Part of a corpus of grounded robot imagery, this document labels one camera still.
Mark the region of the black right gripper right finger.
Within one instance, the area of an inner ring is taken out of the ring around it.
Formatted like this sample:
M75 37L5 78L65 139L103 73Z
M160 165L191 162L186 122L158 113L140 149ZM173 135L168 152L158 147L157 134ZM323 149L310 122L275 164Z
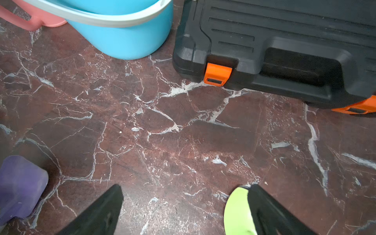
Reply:
M316 235L259 185L248 189L247 199L258 235Z

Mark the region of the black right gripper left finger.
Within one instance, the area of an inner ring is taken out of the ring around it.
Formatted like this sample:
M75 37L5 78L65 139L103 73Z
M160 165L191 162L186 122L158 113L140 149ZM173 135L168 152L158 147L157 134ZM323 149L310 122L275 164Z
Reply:
M111 186L59 235L113 235L123 204L120 185Z

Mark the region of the purple shovel pink handle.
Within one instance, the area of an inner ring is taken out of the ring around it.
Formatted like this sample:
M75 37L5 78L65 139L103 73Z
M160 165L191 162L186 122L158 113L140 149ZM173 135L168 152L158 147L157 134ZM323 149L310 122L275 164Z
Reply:
M47 171L22 156L4 159L1 166L1 230L14 217L31 215L48 180Z

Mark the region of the pink plastic watering can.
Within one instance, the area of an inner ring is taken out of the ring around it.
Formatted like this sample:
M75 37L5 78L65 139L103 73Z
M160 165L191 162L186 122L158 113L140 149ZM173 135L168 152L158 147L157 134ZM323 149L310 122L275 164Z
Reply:
M25 1L13 2L17 4L26 13L28 13L30 15L30 19L28 21L24 20L10 12L3 6L1 6L1 18L27 31L36 31L42 26L59 27L67 23L65 19L50 14L46 11L43 11L37 7L34 7Z

